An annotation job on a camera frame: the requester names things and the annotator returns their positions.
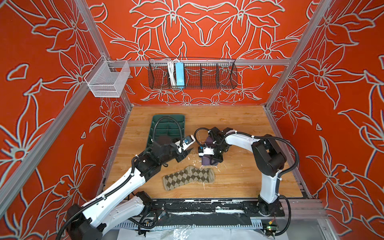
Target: wooden table surface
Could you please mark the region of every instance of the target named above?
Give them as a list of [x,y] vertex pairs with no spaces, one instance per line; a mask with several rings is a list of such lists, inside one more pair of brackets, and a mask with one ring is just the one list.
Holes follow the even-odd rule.
[[[226,127],[253,135],[274,135],[262,106],[135,106],[129,117],[127,128],[119,146],[117,156],[106,181],[106,187],[117,181],[130,167],[131,159],[141,153],[147,142],[152,116],[155,114],[184,114],[185,135],[191,135],[199,127]],[[200,130],[197,138],[204,142],[208,133]],[[256,166],[252,152],[231,146],[218,166],[202,166],[194,143],[192,152],[177,163],[168,162],[161,171],[134,192],[145,191],[152,198],[215,198],[215,197],[257,197],[261,189],[261,172]],[[166,191],[162,177],[180,171],[188,165],[197,168],[213,168],[215,182],[203,184],[193,182]],[[301,191],[291,172],[283,176],[280,193],[287,197],[302,197]]]

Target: black cable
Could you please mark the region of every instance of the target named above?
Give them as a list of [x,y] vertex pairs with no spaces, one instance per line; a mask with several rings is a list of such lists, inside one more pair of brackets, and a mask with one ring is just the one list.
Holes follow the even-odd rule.
[[[291,205],[289,204],[289,200],[286,196],[284,195],[279,195],[279,198],[282,197],[285,199],[285,201],[287,202],[287,206],[288,206],[288,220],[287,220],[287,224],[285,225],[284,229],[281,230],[280,232],[278,233],[275,233],[275,236],[280,236],[281,234],[285,233],[289,227],[289,224],[291,223]],[[265,235],[267,236],[273,236],[273,234],[271,233],[268,233],[268,232],[265,232]]]
[[143,234],[143,233],[141,232],[141,226],[145,226],[145,225],[144,225],[144,218],[145,218],[146,216],[148,216],[151,212],[155,213],[154,222],[153,222],[151,228],[154,228],[155,225],[157,224],[157,220],[158,220],[157,212],[156,212],[155,210],[149,211],[146,215],[143,215],[143,216],[141,217],[141,219],[140,219],[140,221],[139,221],[139,224],[137,225],[137,230],[139,231],[139,235]]
[[148,212],[148,214],[151,213],[151,212],[155,213],[155,218],[154,218],[154,221],[153,221],[152,226],[145,226],[145,225],[139,223],[138,221],[134,220],[134,219],[131,218],[131,217],[128,218],[128,220],[130,220],[131,222],[133,222],[133,223],[136,224],[137,226],[140,226],[141,228],[144,228],[144,229],[152,229],[152,228],[154,228],[154,227],[156,226],[156,224],[157,224],[157,222],[158,222],[158,220],[159,220],[159,216],[157,215],[157,212],[154,211],[154,210]]
[[131,174],[128,176],[128,178],[122,182],[119,186],[117,186],[116,188],[114,188],[112,191],[106,193],[104,195],[104,197],[99,197],[95,200],[93,200],[92,202],[88,203],[87,205],[83,206],[77,213],[75,213],[70,219],[68,219],[64,225],[60,228],[60,230],[57,232],[57,235],[56,235],[56,240],[60,240],[61,238],[61,235],[63,234],[63,232],[65,231],[65,228],[67,228],[67,226],[69,224],[71,224],[71,222],[73,222],[73,220],[75,220],[76,218],[79,217],[79,215],[84,211],[86,210],[87,208],[95,205],[96,203],[100,202],[101,200],[103,199],[106,199],[107,197],[109,197],[110,195],[114,194],[116,191],[118,191],[120,188],[122,188],[127,182],[129,182],[129,180],[132,178],[132,175],[135,171],[135,159],[137,159],[138,157],[134,157],[132,158],[132,169],[131,169]]
[[131,192],[131,193],[128,194],[128,196],[127,196],[125,199],[127,199],[127,200],[131,199],[131,198],[129,197],[131,194],[132,194],[133,196],[135,196],[135,194],[134,194],[133,192]]
[[[221,145],[224,142],[226,137],[228,137],[229,135],[233,135],[233,134],[241,134],[241,135],[245,135],[245,136],[248,136],[248,137],[252,137],[251,134],[248,134],[248,133],[245,133],[245,132],[231,132],[231,133],[226,134],[224,136],[224,138],[221,140],[221,142],[218,143],[218,145]],[[255,139],[274,139],[274,140],[278,140],[280,142],[283,142],[283,143],[287,144],[293,150],[293,152],[295,154],[295,162],[288,169],[285,169],[284,171],[280,172],[279,175],[277,175],[277,177],[280,178],[283,174],[292,171],[295,167],[297,167],[299,165],[299,162],[300,162],[299,153],[297,152],[296,148],[288,140],[286,140],[284,138],[281,138],[281,137],[274,137],[274,136],[267,136],[267,137],[253,136],[253,138],[255,138]]]
[[171,118],[171,117],[169,117],[169,116],[161,117],[161,118],[159,118],[159,119],[157,120],[157,122],[155,123],[155,126],[153,127],[152,142],[155,141],[155,133],[156,133],[157,125],[160,123],[161,120],[166,119],[166,118],[168,118],[168,119],[174,121],[174,122],[176,123],[177,127],[179,128],[179,131],[180,131],[180,147],[181,147],[181,152],[183,153],[183,152],[184,152],[184,150],[183,150],[183,148],[182,148],[182,146],[183,146],[183,131],[181,131],[180,124],[179,124],[174,118]]
[[209,129],[206,128],[206,127],[198,128],[198,129],[195,131],[194,137],[195,137],[195,141],[197,142],[197,144],[200,145],[201,147],[204,147],[204,146],[197,140],[197,137],[196,137],[197,132],[198,132],[199,130],[202,130],[202,129],[209,131]]

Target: black wire mesh basket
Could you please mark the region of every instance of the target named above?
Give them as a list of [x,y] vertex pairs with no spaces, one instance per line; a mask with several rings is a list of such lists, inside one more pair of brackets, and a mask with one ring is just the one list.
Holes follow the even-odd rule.
[[150,58],[148,82],[151,89],[233,89],[237,86],[235,59],[188,58],[184,64],[184,85],[171,85],[168,61],[177,58]]

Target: red wall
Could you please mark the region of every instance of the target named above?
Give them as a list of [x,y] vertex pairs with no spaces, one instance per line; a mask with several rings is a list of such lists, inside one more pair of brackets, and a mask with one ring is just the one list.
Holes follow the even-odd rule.
[[[87,0],[114,60],[155,57],[289,58],[318,1]],[[263,104],[283,66],[238,68],[232,90],[160,91],[148,88],[144,67],[132,68],[132,103]]]
[[271,108],[342,239],[384,238],[383,13],[334,1]]
[[[71,0],[0,3],[0,186],[100,57]],[[91,93],[0,220],[0,238],[54,239],[73,203],[92,199],[127,107]]]

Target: white wire mesh basket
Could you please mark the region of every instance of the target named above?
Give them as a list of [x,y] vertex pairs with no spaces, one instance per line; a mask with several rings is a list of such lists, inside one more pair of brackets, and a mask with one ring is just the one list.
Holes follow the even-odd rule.
[[101,56],[84,78],[95,97],[118,98],[131,73],[127,61],[121,70],[110,67],[109,62]]

